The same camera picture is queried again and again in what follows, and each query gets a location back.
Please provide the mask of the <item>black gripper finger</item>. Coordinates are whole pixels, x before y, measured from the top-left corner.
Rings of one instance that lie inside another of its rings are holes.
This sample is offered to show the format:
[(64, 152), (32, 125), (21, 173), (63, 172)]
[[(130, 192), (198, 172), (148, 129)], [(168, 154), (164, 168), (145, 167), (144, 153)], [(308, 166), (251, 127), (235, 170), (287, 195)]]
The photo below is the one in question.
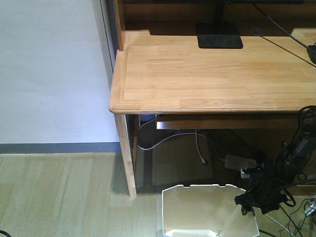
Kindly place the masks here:
[(251, 206), (250, 205), (242, 205), (241, 206), (241, 213), (242, 213), (243, 216), (245, 216), (249, 212), (251, 212)]

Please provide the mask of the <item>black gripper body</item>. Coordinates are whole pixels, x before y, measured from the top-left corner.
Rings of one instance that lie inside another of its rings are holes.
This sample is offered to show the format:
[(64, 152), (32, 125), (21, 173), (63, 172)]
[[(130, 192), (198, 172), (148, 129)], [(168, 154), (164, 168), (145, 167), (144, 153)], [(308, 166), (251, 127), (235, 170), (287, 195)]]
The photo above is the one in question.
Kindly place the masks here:
[(282, 186), (288, 184), (288, 173), (264, 170), (264, 175), (249, 178), (249, 185), (244, 194), (236, 196), (237, 205), (250, 205), (259, 208), (263, 214), (278, 210), (281, 203), (288, 204), (286, 194), (282, 194)]

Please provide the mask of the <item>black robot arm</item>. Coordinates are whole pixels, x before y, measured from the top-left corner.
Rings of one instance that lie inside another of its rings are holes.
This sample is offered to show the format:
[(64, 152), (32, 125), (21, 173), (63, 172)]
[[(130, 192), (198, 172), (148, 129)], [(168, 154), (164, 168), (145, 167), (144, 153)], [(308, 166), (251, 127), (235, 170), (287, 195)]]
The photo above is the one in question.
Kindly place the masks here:
[(243, 168), (249, 175), (249, 186), (244, 194), (235, 197), (235, 203), (241, 205), (245, 216), (257, 207), (263, 214), (278, 210), (280, 204), (294, 207), (296, 201), (287, 188), (294, 186), (293, 181), (308, 164), (312, 152), (316, 149), (316, 107), (303, 107), (298, 113), (298, 127), (290, 144), (283, 143), (281, 152), (264, 166)]

